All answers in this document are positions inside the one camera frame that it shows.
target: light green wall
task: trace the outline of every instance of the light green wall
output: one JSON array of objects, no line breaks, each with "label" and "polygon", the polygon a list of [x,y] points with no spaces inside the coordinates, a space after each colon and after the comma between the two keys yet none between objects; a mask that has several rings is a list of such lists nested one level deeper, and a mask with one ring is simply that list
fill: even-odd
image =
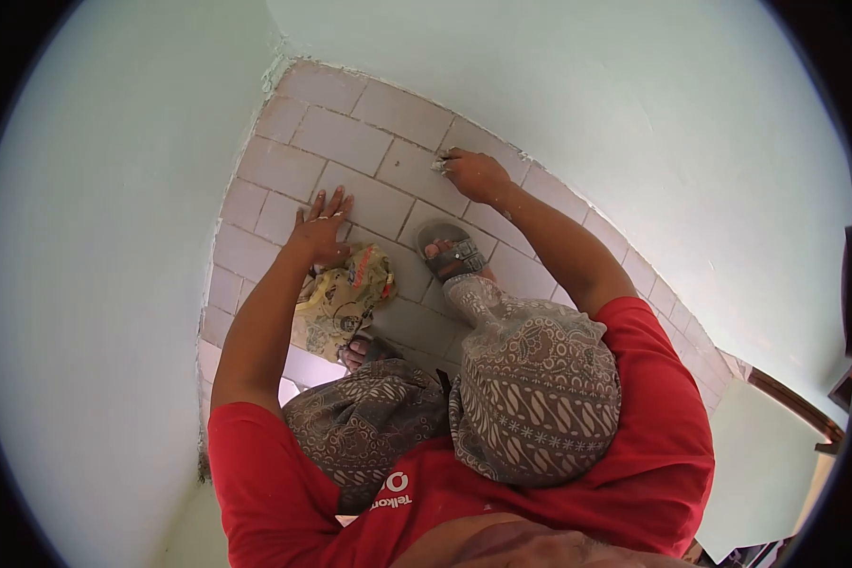
[{"label": "light green wall", "polygon": [[739,546],[794,534],[827,440],[747,382],[733,380],[710,420],[716,473],[695,535],[720,562]]},{"label": "light green wall", "polygon": [[85,2],[0,144],[0,445],[69,566],[151,562],[196,477],[222,196],[281,40],[262,0]]},{"label": "light green wall", "polygon": [[211,483],[195,488],[155,568],[227,568],[227,537]]},{"label": "light green wall", "polygon": [[623,231],[718,347],[845,425],[846,157],[757,0],[267,0],[301,53],[432,98]]}]

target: tile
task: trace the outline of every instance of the tile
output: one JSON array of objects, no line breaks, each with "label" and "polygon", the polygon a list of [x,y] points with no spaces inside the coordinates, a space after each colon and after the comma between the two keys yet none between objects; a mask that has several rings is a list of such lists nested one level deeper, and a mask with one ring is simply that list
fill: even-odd
[{"label": "tile", "polygon": [[213,260],[233,273],[259,282],[281,250],[277,244],[229,224],[221,225],[214,241]]},{"label": "tile", "polygon": [[281,377],[281,382],[278,384],[278,403],[284,408],[284,404],[289,403],[292,398],[300,394],[300,389],[290,379]]},{"label": "tile", "polygon": [[518,227],[487,204],[471,203],[464,214],[464,221],[475,224],[483,231],[497,237],[502,243],[511,244],[527,256],[533,257],[536,254],[527,237]]},{"label": "tile", "polygon": [[394,278],[398,283],[398,293],[415,302],[422,299],[432,281],[432,273],[426,268],[420,256],[409,248],[393,243],[362,227],[353,227],[348,241],[378,244],[391,259],[391,268],[394,270]]},{"label": "tile", "polygon": [[534,162],[521,187],[528,194],[565,213],[578,223],[584,222],[590,206],[552,174]]},{"label": "tile", "polygon": [[233,316],[223,310],[209,305],[205,307],[199,336],[217,347],[224,347],[224,338],[233,323]]},{"label": "tile", "polygon": [[628,252],[628,240],[609,221],[606,221],[599,213],[591,209],[587,212],[587,218],[584,219],[584,228],[606,245],[612,256],[615,256],[615,260],[619,263],[624,260],[625,254]]},{"label": "tile", "polygon": [[469,325],[461,324],[458,326],[458,331],[454,334],[454,337],[452,338],[452,344],[448,346],[448,351],[445,352],[445,359],[457,365],[461,364],[461,361],[464,357],[464,350],[462,344],[464,339],[466,339],[472,331],[473,328]]},{"label": "tile", "polygon": [[701,392],[701,400],[703,401],[704,406],[716,408],[719,404],[719,395],[706,386],[704,382],[701,382],[698,377],[694,377],[694,379],[698,385],[698,390]]},{"label": "tile", "polygon": [[691,321],[688,322],[688,327],[685,328],[685,337],[698,350],[706,348],[711,343],[710,336],[704,331],[701,322],[696,317],[692,317]]},{"label": "tile", "polygon": [[574,301],[571,300],[571,296],[569,296],[568,292],[566,292],[561,286],[556,286],[555,292],[552,293],[552,301],[562,305],[567,305],[575,310],[578,309],[578,306],[576,306]]},{"label": "tile", "polygon": [[672,313],[672,307],[676,301],[675,293],[659,276],[657,276],[648,298],[650,303],[655,305],[660,312]]},{"label": "tile", "polygon": [[325,160],[296,148],[253,136],[240,159],[237,176],[257,186],[308,201]]},{"label": "tile", "polygon": [[452,320],[403,298],[373,312],[372,333],[430,355],[444,355],[455,332]]},{"label": "tile", "polygon": [[363,176],[343,165],[329,162],[319,179],[316,191],[324,189],[330,195],[337,186],[344,186],[344,194],[353,194],[353,208],[348,221],[361,224],[374,233],[390,239],[398,236],[407,218],[413,198],[372,177]]},{"label": "tile", "polygon": [[630,247],[625,254],[625,260],[621,261],[621,266],[628,273],[638,292],[644,297],[649,297],[653,283],[656,282],[656,273],[653,271],[653,267],[636,250]]},{"label": "tile", "polygon": [[461,371],[461,366],[459,364],[446,361],[445,359],[436,357],[435,355],[423,353],[416,349],[410,349],[409,347],[404,346],[398,346],[398,351],[400,351],[406,361],[410,361],[415,366],[420,367],[421,370],[432,375],[437,380],[439,377],[435,372],[436,369],[442,369],[448,375],[449,381],[454,380],[455,376]]},{"label": "tile", "polygon": [[243,302],[246,301],[246,298],[249,297],[252,289],[255,288],[256,283],[250,280],[249,278],[243,279],[243,286],[240,288],[240,298],[237,300],[237,311],[243,307]]},{"label": "tile", "polygon": [[276,142],[290,142],[308,107],[303,101],[273,97],[261,112],[255,134]]},{"label": "tile", "polygon": [[672,338],[672,347],[675,348],[675,353],[680,359],[690,351],[694,350],[691,342],[682,334],[676,334],[675,337]]},{"label": "tile", "polygon": [[251,231],[259,221],[261,205],[265,203],[265,196],[269,193],[267,189],[234,177],[227,195],[224,196],[221,219]]},{"label": "tile", "polygon": [[548,300],[556,287],[555,279],[543,265],[507,244],[499,243],[495,248],[489,267],[501,289],[519,298]]},{"label": "tile", "polygon": [[218,363],[221,362],[221,347],[213,346],[205,341],[199,340],[199,373],[206,382],[214,382],[214,376],[218,372]]},{"label": "tile", "polygon": [[300,387],[312,388],[337,381],[346,372],[347,369],[342,364],[329,363],[300,347],[290,346],[287,348],[287,362],[284,363],[282,375]]},{"label": "tile", "polygon": [[379,81],[366,85],[351,116],[430,150],[439,147],[453,118],[445,109]]},{"label": "tile", "polygon": [[390,134],[315,106],[309,108],[291,141],[291,145],[350,166],[367,176],[379,169],[390,143]]},{"label": "tile", "polygon": [[453,215],[464,214],[470,200],[452,182],[430,169],[434,161],[435,154],[395,138],[375,177]]},{"label": "tile", "polygon": [[238,276],[220,266],[212,268],[212,286],[208,291],[208,303],[227,313],[237,313],[237,300],[240,298],[242,276]]},{"label": "tile", "polygon": [[679,330],[675,329],[675,325],[672,325],[661,312],[657,311],[655,313],[657,314],[656,318],[659,320],[659,324],[662,325],[663,331],[666,332],[666,336],[669,337],[669,341],[671,342],[672,338],[679,333]]},{"label": "tile", "polygon": [[423,296],[421,303],[429,309],[441,313],[445,317],[457,321],[463,321],[464,316],[460,314],[453,305],[445,301],[445,293],[442,290],[442,284],[435,278],[432,278],[430,281],[429,288],[426,290],[426,294]]},{"label": "tile", "polygon": [[672,306],[672,313],[669,315],[669,320],[683,334],[688,329],[688,323],[692,320],[692,313],[685,307],[684,303],[676,300],[675,305]]},{"label": "tile", "polygon": [[476,124],[455,116],[451,129],[442,142],[442,149],[459,147],[471,152],[487,153],[498,160],[501,167],[505,168],[511,181],[518,186],[524,181],[530,163],[521,159],[517,148],[502,142],[492,134],[478,127]]},{"label": "tile", "polygon": [[477,245],[479,251],[487,259],[492,255],[492,250],[495,249],[495,244],[499,242],[494,237],[489,236],[487,233],[483,233],[476,227],[466,224],[460,219],[452,217],[444,211],[420,200],[417,200],[417,203],[413,205],[413,210],[410,211],[410,216],[407,218],[407,222],[404,224],[404,228],[400,232],[398,242],[406,244],[412,249],[416,249],[417,234],[420,233],[420,228],[428,222],[440,220],[456,224],[463,230],[467,231],[467,234],[470,235],[470,239],[473,241],[473,244]]},{"label": "tile", "polygon": [[282,97],[306,101],[348,115],[366,87],[366,78],[310,61],[296,62],[278,84]]},{"label": "tile", "polygon": [[265,205],[261,208],[254,233],[274,244],[287,244],[287,239],[290,238],[297,221],[297,209],[300,208],[309,210],[308,206],[301,207],[293,199],[269,192],[265,198]]}]

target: telkom logo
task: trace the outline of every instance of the telkom logo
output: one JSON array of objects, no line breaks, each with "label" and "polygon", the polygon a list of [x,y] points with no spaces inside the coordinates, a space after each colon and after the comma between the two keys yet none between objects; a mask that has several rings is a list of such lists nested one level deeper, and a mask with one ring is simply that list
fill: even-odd
[{"label": "telkom logo", "polygon": [[407,483],[407,475],[405,475],[403,471],[395,471],[386,477],[384,482],[382,482],[382,489],[388,487],[394,493],[397,493],[398,491],[407,489]]}]

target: patterned cloth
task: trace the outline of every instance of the patterned cloth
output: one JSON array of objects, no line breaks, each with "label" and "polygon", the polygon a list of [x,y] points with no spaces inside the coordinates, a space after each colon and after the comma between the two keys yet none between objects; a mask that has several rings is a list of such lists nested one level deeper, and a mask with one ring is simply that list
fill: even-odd
[{"label": "patterned cloth", "polygon": [[614,438],[621,386],[605,325],[476,275],[443,291],[474,328],[448,398],[437,379],[392,359],[284,406],[303,452],[341,488],[339,515],[362,512],[402,455],[448,432],[459,461],[524,487],[579,477]]}]

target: man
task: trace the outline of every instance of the man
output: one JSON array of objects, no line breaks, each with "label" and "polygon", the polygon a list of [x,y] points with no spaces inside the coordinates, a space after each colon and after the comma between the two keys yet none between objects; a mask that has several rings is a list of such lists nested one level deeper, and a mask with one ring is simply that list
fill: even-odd
[{"label": "man", "polygon": [[[701,522],[714,467],[707,415],[691,374],[619,262],[583,227],[514,185],[485,154],[453,149],[444,170],[463,195],[509,218],[580,312],[604,324],[602,342],[621,383],[618,430],[605,455],[566,483],[524,487],[493,481],[500,478],[493,471],[464,462],[455,446],[460,440],[434,437],[397,460],[367,511],[346,528],[337,523],[341,488],[284,424],[277,392],[303,278],[311,265],[346,254],[335,234],[352,196],[342,199],[339,187],[327,206],[319,195],[309,219],[299,213],[290,241],[246,300],[223,347],[209,451],[231,564],[683,564],[677,557]],[[435,257],[454,245],[436,239],[423,254]],[[476,273],[456,278],[490,283],[491,273],[476,266]],[[446,289],[446,295],[453,294]]]}]

